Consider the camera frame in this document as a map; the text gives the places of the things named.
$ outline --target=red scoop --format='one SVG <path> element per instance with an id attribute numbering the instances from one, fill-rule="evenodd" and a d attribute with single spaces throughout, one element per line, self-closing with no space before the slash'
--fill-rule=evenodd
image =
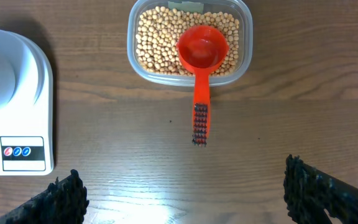
<path id="1" fill-rule="evenodd" d="M 181 35 L 177 48 L 181 64 L 196 75 L 193 98 L 193 142 L 205 145 L 211 123 L 208 78 L 209 74 L 223 63 L 229 46 L 219 30 L 210 26 L 194 26 Z"/>

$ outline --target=scale platform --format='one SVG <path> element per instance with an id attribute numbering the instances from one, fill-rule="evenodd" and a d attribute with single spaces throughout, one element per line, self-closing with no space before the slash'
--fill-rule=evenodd
<path id="1" fill-rule="evenodd" d="M 47 175 L 53 170 L 53 80 L 48 58 L 31 40 L 0 30 L 0 52 L 16 87 L 0 107 L 0 175 Z"/>

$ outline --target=dried chickpeas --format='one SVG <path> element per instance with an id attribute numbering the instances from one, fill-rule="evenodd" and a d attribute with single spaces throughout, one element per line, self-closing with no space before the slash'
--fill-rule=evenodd
<path id="1" fill-rule="evenodd" d="M 176 44 L 188 28 L 208 25 L 220 30 L 230 46 L 224 62 L 211 75 L 229 75 L 239 59 L 239 24 L 239 20 L 228 13 L 200 14 L 157 6 L 139 16 L 135 35 L 137 59 L 148 72 L 193 76 L 181 65 Z"/>

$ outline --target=wood grain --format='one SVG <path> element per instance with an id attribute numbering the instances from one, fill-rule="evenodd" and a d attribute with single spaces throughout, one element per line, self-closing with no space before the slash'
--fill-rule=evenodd
<path id="1" fill-rule="evenodd" d="M 0 215 L 70 169 L 94 224 L 290 223 L 289 153 L 358 187 L 358 1 L 247 0 L 254 56 L 242 78 L 212 88 L 206 149 L 191 145 L 192 89 L 129 65 L 134 2 L 0 1 L 0 29 L 39 44 L 57 79 L 57 167 L 0 177 Z"/>

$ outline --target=digital scale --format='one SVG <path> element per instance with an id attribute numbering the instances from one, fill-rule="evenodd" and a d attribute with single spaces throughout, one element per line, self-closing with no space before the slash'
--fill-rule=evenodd
<path id="1" fill-rule="evenodd" d="M 0 30 L 0 53 L 16 87 L 0 107 L 0 175 L 47 175 L 53 170 L 53 80 L 48 58 L 31 40 Z"/>

